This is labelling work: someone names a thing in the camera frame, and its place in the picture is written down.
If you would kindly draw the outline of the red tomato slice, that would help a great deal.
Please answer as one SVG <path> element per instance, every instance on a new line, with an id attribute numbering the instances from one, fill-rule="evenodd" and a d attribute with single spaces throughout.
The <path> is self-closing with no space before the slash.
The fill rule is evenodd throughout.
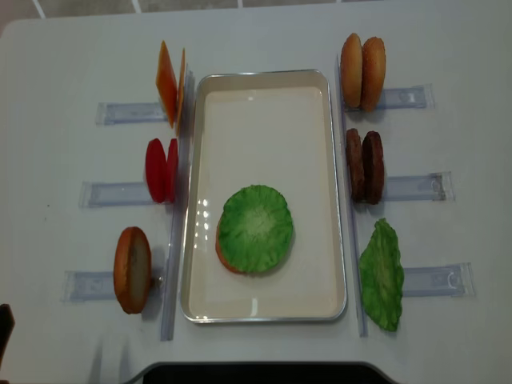
<path id="1" fill-rule="evenodd" d="M 161 141 L 155 138 L 149 141 L 145 160 L 146 183 L 154 202 L 162 203 L 166 199 L 165 175 L 166 157 Z"/>
<path id="2" fill-rule="evenodd" d="M 167 161 L 166 161 L 166 178 L 165 178 L 165 192 L 166 200 L 170 203 L 175 201 L 176 194 L 176 177 L 178 173 L 178 140 L 172 138 L 170 141 Z"/>

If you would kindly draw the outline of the green lettuce leaf on bun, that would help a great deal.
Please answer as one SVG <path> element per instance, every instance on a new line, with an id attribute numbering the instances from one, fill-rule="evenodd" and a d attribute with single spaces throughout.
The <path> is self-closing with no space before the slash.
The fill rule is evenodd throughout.
<path id="1" fill-rule="evenodd" d="M 218 223 L 224 258 L 245 274 L 276 267 L 287 255 L 294 233 L 284 196 L 265 185 L 243 187 L 229 197 Z"/>

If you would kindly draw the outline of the left brown meat patty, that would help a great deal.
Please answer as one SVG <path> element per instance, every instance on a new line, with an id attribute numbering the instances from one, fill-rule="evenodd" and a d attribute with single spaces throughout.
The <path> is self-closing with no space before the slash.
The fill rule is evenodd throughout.
<path id="1" fill-rule="evenodd" d="M 362 143 L 356 129 L 346 132 L 346 160 L 350 172 L 351 197 L 360 202 L 365 196 L 365 175 L 362 161 Z"/>

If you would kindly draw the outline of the brown meat patty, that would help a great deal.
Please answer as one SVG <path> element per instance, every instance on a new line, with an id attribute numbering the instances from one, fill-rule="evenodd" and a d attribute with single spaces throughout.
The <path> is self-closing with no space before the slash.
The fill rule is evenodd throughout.
<path id="1" fill-rule="evenodd" d="M 385 183 L 385 167 L 380 134 L 369 131 L 362 143 L 362 160 L 365 177 L 365 200 L 376 205 L 382 198 Z"/>
<path id="2" fill-rule="evenodd" d="M 360 202 L 365 196 L 365 175 L 362 161 L 362 143 L 356 129 L 346 132 L 346 160 L 350 172 L 351 197 Z"/>

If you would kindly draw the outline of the right brown meat patty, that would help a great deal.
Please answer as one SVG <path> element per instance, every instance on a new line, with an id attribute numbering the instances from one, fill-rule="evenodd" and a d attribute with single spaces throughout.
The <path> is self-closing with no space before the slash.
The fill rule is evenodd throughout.
<path id="1" fill-rule="evenodd" d="M 385 183 L 385 167 L 380 134 L 369 131 L 362 143 L 362 160 L 365 177 L 365 200 L 376 205 L 382 198 Z"/>

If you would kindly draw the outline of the standing green lettuce leaf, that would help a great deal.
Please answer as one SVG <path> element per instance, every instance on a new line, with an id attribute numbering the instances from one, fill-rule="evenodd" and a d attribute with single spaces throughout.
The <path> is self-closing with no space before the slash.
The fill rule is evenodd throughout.
<path id="1" fill-rule="evenodd" d="M 384 218 L 374 224 L 358 268 L 364 311 L 381 329 L 395 332 L 402 315 L 405 272 L 397 233 Z"/>

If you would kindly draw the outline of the clear holder behind tomato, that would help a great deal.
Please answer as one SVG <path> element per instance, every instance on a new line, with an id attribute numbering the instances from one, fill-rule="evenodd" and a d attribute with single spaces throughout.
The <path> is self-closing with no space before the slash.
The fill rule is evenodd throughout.
<path id="1" fill-rule="evenodd" d="M 83 182 L 78 201 L 81 208 L 153 204 L 144 182 Z"/>

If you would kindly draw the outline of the clear holder behind cheese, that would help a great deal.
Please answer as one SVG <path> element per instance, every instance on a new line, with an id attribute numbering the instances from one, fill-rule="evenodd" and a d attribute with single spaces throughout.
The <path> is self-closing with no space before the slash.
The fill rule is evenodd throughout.
<path id="1" fill-rule="evenodd" d="M 99 126 L 166 121 L 166 113 L 159 102 L 100 102 L 95 118 Z"/>

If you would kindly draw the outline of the clear holder behind patties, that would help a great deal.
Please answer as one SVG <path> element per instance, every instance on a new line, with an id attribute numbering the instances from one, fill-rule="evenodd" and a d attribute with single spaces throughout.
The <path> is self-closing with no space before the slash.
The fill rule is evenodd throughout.
<path id="1" fill-rule="evenodd" d="M 392 176 L 385 182 L 383 201 L 454 201 L 451 172 Z"/>

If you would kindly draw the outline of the clear holder behind lettuce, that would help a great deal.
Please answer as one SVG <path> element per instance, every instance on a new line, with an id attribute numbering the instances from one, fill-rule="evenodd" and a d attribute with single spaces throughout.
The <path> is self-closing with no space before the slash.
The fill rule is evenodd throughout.
<path id="1" fill-rule="evenodd" d="M 405 268 L 404 297 L 475 296 L 469 262 L 437 267 Z"/>

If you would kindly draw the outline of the white rectangular metal tray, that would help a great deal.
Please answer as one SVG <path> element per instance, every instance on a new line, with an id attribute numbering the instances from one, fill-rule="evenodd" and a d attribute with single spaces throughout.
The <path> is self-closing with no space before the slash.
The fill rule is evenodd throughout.
<path id="1" fill-rule="evenodd" d="M 317 70 L 219 74 L 198 84 L 190 128 L 180 302 L 193 323 L 327 321 L 346 306 L 330 86 Z M 223 207 L 266 185 L 294 224 L 280 263 L 259 274 L 221 264 Z"/>

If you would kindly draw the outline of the bottom bun in tray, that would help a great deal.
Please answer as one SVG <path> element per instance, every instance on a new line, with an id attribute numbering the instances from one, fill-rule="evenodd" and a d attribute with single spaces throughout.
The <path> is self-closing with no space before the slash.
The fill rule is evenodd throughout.
<path id="1" fill-rule="evenodd" d="M 224 258 L 223 254 L 222 254 L 221 247 L 220 247 L 220 242 L 219 242 L 219 225 L 220 225 L 220 223 L 218 223 L 218 225 L 217 225 L 216 235 L 215 235 L 215 250 L 216 250 L 216 253 L 217 253 L 220 263 L 223 264 L 223 266 L 226 269 L 228 269 L 230 272 L 232 272 L 234 274 L 245 274 L 245 272 L 240 271 L 240 270 L 236 269 L 235 267 L 233 267 L 231 264 L 229 264 L 228 261 Z"/>

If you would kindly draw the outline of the bun half front left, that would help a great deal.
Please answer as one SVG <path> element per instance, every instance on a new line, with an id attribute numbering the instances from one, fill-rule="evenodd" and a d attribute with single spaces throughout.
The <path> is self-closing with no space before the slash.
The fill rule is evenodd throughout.
<path id="1" fill-rule="evenodd" d="M 114 257 L 114 293 L 127 314 L 140 314 L 151 284 L 151 251 L 144 232 L 136 226 L 121 232 Z"/>

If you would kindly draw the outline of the left sesame bun half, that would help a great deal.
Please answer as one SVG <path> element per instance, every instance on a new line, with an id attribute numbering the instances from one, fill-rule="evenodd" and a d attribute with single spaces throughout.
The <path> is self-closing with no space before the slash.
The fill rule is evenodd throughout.
<path id="1" fill-rule="evenodd" d="M 349 108 L 358 108 L 362 94 L 362 45 L 352 33 L 342 47 L 340 59 L 342 95 Z"/>

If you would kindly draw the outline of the sesame bun half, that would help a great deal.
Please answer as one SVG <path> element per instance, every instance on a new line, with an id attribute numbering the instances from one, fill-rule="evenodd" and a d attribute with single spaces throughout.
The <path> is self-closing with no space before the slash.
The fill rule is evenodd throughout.
<path id="1" fill-rule="evenodd" d="M 342 95 L 349 108 L 358 108 L 362 94 L 362 45 L 352 33 L 342 47 L 340 59 Z"/>
<path id="2" fill-rule="evenodd" d="M 369 38 L 362 47 L 362 95 L 360 107 L 373 111 L 380 99 L 386 76 L 386 50 L 383 40 Z"/>

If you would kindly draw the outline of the right sesame bun half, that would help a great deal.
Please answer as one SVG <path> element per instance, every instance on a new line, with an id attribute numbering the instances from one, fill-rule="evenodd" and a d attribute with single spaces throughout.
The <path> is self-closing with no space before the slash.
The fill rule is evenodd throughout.
<path id="1" fill-rule="evenodd" d="M 386 76 L 386 50 L 383 40 L 369 38 L 362 47 L 362 95 L 360 107 L 373 111 L 380 99 Z"/>

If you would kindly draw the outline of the black base bottom edge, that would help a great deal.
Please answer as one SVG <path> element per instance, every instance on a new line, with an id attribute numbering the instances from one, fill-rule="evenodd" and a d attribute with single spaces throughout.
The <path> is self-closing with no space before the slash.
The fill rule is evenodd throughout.
<path id="1" fill-rule="evenodd" d="M 187 362 L 152 366 L 132 383 L 393 383 L 377 368 L 337 362 Z"/>

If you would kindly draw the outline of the clear holder behind sesame buns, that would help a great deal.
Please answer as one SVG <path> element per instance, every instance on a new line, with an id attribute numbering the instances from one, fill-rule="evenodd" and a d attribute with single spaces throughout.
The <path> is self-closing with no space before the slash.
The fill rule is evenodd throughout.
<path id="1" fill-rule="evenodd" d="M 435 108 L 431 83 L 412 87 L 385 88 L 372 111 L 427 108 Z"/>

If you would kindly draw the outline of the clear holder behind left bun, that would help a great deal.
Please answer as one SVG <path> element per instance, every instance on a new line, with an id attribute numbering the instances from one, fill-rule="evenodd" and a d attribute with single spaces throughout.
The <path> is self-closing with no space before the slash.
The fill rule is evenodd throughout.
<path id="1" fill-rule="evenodd" d="M 111 271 L 66 271 L 62 284 L 62 302 L 116 300 Z"/>

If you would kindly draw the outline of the left long clear acrylic rail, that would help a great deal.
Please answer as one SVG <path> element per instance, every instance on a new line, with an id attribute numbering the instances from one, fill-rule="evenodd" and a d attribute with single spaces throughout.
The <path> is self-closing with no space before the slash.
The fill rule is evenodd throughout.
<path id="1" fill-rule="evenodd" d="M 178 139 L 178 185 L 177 196 L 172 213 L 170 247 L 166 262 L 166 278 L 162 307 L 160 339 L 167 342 L 173 339 L 175 312 L 178 300 L 178 278 L 180 260 L 184 249 L 184 231 L 189 199 L 190 184 L 190 148 L 194 136 L 195 77 L 186 66 L 185 99 L 183 116 Z"/>

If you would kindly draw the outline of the long clear acrylic rail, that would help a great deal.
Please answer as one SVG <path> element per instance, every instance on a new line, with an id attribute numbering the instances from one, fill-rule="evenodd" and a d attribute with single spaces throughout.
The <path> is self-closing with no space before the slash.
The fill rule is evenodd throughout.
<path id="1" fill-rule="evenodd" d="M 342 94 L 342 80 L 341 80 L 341 55 L 338 54 L 335 64 L 335 75 L 337 83 L 337 109 L 338 120 L 340 125 L 340 139 L 342 150 L 342 161 L 344 166 L 344 186 L 346 191 L 346 211 L 349 232 L 350 244 L 350 258 L 352 263 L 353 279 L 354 279 L 354 296 L 355 308 L 358 320 L 358 333 L 360 338 L 366 338 L 368 335 L 367 317 L 362 305 L 362 288 L 360 281 L 360 274 L 358 268 L 359 249 L 358 249 L 358 228 L 354 218 L 354 205 L 351 197 L 351 181 L 350 170 L 346 159 L 346 117 L 345 117 L 345 104 Z"/>
<path id="2" fill-rule="evenodd" d="M 180 260 L 184 249 L 184 231 L 189 199 L 190 184 L 190 148 L 194 136 L 195 77 L 186 66 L 185 99 L 183 116 L 178 139 L 178 185 L 177 196 L 172 213 L 170 247 L 166 262 L 166 278 L 162 307 L 160 339 L 167 342 L 173 339 L 175 312 L 178 300 L 178 278 Z"/>

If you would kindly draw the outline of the right long clear acrylic rail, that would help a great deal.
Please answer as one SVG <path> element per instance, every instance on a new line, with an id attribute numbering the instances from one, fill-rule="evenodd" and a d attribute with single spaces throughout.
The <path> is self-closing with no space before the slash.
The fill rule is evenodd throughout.
<path id="1" fill-rule="evenodd" d="M 335 64 L 335 75 L 337 83 L 337 109 L 338 120 L 340 125 L 340 139 L 342 150 L 342 161 L 344 166 L 344 186 L 346 191 L 346 211 L 349 232 L 350 244 L 350 258 L 352 263 L 353 279 L 354 279 L 354 296 L 355 308 L 358 320 L 358 333 L 360 338 L 366 338 L 368 335 L 367 317 L 362 305 L 362 288 L 360 281 L 360 274 L 358 268 L 359 249 L 358 249 L 358 228 L 354 218 L 354 205 L 351 197 L 351 181 L 350 170 L 346 159 L 346 117 L 345 117 L 345 104 L 342 94 L 342 80 L 341 80 L 341 55 L 338 54 Z"/>

